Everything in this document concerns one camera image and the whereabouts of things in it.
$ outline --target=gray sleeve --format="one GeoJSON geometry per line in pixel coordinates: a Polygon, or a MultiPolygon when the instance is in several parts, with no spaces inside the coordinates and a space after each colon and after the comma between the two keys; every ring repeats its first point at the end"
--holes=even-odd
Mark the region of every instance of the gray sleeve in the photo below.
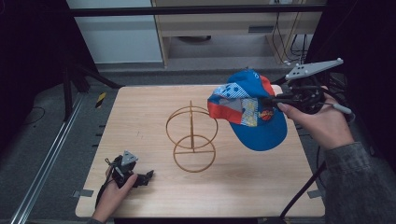
{"type": "Polygon", "coordinates": [[[90,218],[88,219],[87,224],[103,224],[103,223],[96,219],[90,218]]]}
{"type": "Polygon", "coordinates": [[[370,159],[361,143],[325,151],[326,223],[396,223],[394,189],[370,159]]]}

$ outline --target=wooden tabletop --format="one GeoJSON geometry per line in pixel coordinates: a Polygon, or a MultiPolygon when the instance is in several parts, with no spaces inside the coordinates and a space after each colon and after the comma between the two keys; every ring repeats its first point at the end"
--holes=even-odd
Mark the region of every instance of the wooden tabletop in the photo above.
{"type": "MultiPolygon", "coordinates": [[[[258,152],[244,147],[228,121],[218,119],[212,141],[216,149],[213,163],[202,172],[182,170],[174,160],[174,142],[191,146],[191,123],[195,147],[216,134],[216,122],[196,107],[206,108],[206,100],[217,86],[144,86],[121,88],[110,113],[105,132],[94,157],[84,189],[91,197],[80,197],[76,214],[90,217],[99,188],[105,182],[106,158],[113,161],[129,150],[138,157],[134,171],[154,170],[148,186],[133,189],[114,217],[274,217],[312,175],[294,124],[287,119],[288,135],[276,148],[258,152]],[[170,116],[182,107],[179,116],[170,116]]],[[[176,151],[190,149],[177,147],[176,151]]],[[[197,150],[211,151],[211,144],[197,150]]],[[[188,169],[206,167],[214,153],[177,154],[188,169]]],[[[316,184],[309,190],[317,189],[316,184]]],[[[288,217],[321,217],[320,198],[305,193],[287,213],[288,217]]]]}

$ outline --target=wrist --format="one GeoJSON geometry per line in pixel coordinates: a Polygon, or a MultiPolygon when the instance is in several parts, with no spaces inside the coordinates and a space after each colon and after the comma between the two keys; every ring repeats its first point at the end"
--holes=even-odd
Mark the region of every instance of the wrist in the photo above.
{"type": "Polygon", "coordinates": [[[355,140],[352,137],[348,138],[348,139],[335,140],[328,146],[324,147],[324,149],[325,150],[333,150],[335,148],[344,147],[344,146],[347,146],[347,145],[350,145],[353,143],[355,143],[355,140]]]}
{"type": "Polygon", "coordinates": [[[90,219],[88,219],[87,224],[104,224],[104,222],[98,221],[98,220],[94,219],[93,217],[91,217],[90,219]]]}
{"type": "Polygon", "coordinates": [[[103,214],[101,214],[100,212],[97,212],[97,210],[93,213],[92,215],[92,219],[95,219],[97,221],[100,221],[102,223],[106,223],[108,217],[103,216],[103,214]]]}

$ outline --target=hand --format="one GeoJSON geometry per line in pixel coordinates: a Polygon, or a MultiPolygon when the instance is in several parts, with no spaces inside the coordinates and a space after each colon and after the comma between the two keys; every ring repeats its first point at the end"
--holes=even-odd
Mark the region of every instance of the hand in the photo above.
{"type": "Polygon", "coordinates": [[[96,206],[96,210],[93,213],[92,218],[105,223],[120,206],[122,200],[128,195],[136,179],[137,174],[131,175],[120,189],[114,180],[110,181],[96,206]]]}
{"type": "MultiPolygon", "coordinates": [[[[337,104],[330,95],[325,94],[325,98],[325,103],[337,104]]],[[[277,106],[289,119],[301,124],[325,149],[333,149],[354,142],[344,115],[331,105],[324,105],[314,115],[305,114],[291,105],[278,104],[277,106]]]]}

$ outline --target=blue cap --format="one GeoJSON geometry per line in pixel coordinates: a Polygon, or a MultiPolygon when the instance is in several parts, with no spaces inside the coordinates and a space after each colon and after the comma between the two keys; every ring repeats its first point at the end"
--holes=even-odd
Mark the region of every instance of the blue cap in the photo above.
{"type": "Polygon", "coordinates": [[[261,98],[272,96],[270,81],[247,69],[217,87],[207,99],[207,108],[211,118],[227,119],[246,147],[264,151],[278,146],[288,133],[284,114],[261,103],[261,98]]]}

